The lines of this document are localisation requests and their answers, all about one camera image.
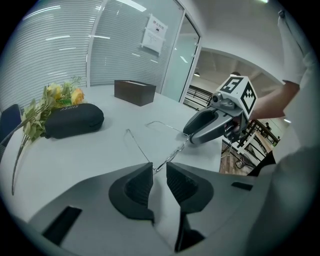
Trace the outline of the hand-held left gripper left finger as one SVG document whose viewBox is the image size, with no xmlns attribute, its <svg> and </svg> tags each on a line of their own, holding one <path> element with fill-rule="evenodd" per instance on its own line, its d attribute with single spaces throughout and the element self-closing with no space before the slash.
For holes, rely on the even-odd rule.
<svg viewBox="0 0 320 256">
<path fill-rule="evenodd" d="M 41 208 L 29 225 L 77 256 L 169 256 L 148 207 L 150 162 L 87 178 Z"/>
</svg>

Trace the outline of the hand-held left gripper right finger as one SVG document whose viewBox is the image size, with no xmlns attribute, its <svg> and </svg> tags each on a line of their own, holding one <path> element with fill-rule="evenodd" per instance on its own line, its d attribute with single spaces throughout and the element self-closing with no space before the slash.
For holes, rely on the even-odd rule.
<svg viewBox="0 0 320 256">
<path fill-rule="evenodd" d="M 175 252 L 224 229 L 249 229 L 265 201 L 270 178 L 223 174 L 181 163 L 166 165 L 167 186 L 180 206 Z"/>
</svg>

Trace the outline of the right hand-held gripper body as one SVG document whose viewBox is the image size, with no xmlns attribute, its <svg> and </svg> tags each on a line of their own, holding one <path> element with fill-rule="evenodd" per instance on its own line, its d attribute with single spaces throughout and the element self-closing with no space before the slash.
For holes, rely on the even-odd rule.
<svg viewBox="0 0 320 256">
<path fill-rule="evenodd" d="M 234 143 L 244 136 L 257 101 L 255 89 L 247 76 L 231 75 L 212 94 L 211 106 L 231 116 L 224 125 L 224 137 Z"/>
</svg>

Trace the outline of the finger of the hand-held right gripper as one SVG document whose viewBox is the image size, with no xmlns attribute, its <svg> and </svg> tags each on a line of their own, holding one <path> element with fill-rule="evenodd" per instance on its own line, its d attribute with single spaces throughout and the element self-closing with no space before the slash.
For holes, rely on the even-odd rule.
<svg viewBox="0 0 320 256">
<path fill-rule="evenodd" d="M 211 115 L 211 117 L 200 115 L 192 122 L 194 129 L 189 140 L 194 145 L 212 141 L 225 133 L 225 125 L 232 120 L 233 117 L 230 115 Z"/>
<path fill-rule="evenodd" d="M 216 108 L 204 108 L 186 123 L 183 133 L 187 135 L 223 135 L 224 112 Z"/>
</svg>

